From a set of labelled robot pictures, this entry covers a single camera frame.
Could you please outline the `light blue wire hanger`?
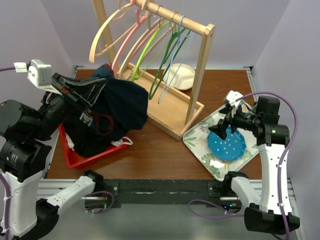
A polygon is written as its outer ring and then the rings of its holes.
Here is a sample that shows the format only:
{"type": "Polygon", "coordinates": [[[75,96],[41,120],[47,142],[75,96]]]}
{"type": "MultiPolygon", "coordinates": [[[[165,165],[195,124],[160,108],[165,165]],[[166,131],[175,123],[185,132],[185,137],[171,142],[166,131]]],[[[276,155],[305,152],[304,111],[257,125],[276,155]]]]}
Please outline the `light blue wire hanger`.
{"type": "Polygon", "coordinates": [[[170,86],[172,85],[174,77],[177,75],[177,72],[178,72],[179,68],[181,67],[182,63],[184,62],[184,60],[185,60],[185,58],[187,56],[187,53],[188,53],[188,51],[190,49],[191,42],[188,44],[188,47],[186,49],[184,57],[182,58],[182,60],[181,60],[181,62],[179,64],[179,67],[177,68],[177,70],[175,71],[175,73],[173,74],[171,79],[169,80],[170,73],[171,73],[171,70],[172,70],[173,61],[175,60],[177,54],[179,53],[179,51],[182,48],[183,44],[186,42],[186,40],[189,37],[191,37],[190,41],[192,41],[192,39],[193,39],[193,33],[192,33],[191,30],[189,30],[189,32],[183,38],[181,38],[181,25],[182,25],[182,22],[183,22],[184,18],[185,18],[185,15],[183,15],[181,17],[180,22],[178,24],[177,45],[175,47],[175,50],[174,50],[174,52],[172,54],[172,57],[171,57],[171,60],[170,60],[169,69],[168,69],[168,75],[167,75],[166,80],[164,81],[164,86],[163,86],[163,88],[162,88],[162,90],[160,92],[160,96],[159,96],[158,101],[157,101],[158,104],[162,103],[162,101],[163,101],[164,97],[166,96],[170,86]]]}

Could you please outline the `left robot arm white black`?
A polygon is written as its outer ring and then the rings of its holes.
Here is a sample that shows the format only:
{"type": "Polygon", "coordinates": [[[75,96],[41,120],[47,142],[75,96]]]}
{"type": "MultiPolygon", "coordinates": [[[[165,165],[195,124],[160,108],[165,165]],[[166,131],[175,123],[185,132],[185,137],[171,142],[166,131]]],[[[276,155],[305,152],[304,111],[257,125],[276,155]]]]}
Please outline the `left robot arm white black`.
{"type": "Polygon", "coordinates": [[[60,215],[86,196],[99,196],[104,178],[88,170],[60,192],[38,198],[39,182],[52,147],[52,134],[71,113],[92,123],[91,109],[107,84],[104,77],[74,79],[55,73],[44,87],[39,109],[17,100],[0,105],[0,179],[4,185],[0,234],[6,240],[38,240],[53,230],[60,215]]]}

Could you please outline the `navy tank top red trim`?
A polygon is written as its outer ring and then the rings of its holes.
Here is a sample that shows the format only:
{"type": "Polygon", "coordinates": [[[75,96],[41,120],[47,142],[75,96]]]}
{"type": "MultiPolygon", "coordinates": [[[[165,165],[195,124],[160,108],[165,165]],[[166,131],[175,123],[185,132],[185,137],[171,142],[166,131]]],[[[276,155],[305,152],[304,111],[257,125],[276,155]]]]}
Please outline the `navy tank top red trim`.
{"type": "Polygon", "coordinates": [[[148,120],[146,89],[133,81],[116,79],[108,64],[97,68],[91,77],[107,79],[91,108],[96,132],[107,141],[116,142],[131,130],[142,130],[148,120]]]}

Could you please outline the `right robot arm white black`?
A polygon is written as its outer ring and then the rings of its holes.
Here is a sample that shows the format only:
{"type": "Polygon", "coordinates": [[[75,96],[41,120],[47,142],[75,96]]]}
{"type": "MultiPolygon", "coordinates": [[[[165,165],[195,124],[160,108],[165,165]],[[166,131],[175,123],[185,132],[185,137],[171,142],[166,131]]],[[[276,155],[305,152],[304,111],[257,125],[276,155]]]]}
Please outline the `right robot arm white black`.
{"type": "Polygon", "coordinates": [[[241,212],[248,231],[284,235],[300,227],[300,218],[294,216],[288,194],[287,154],[290,141],[289,128],[279,124],[280,100],[269,94],[260,96],[253,107],[245,104],[239,92],[230,91],[224,98],[225,115],[209,130],[227,139],[227,128],[249,131],[256,139],[261,159],[261,194],[253,188],[245,173],[229,171],[215,188],[241,202],[241,212]]]}

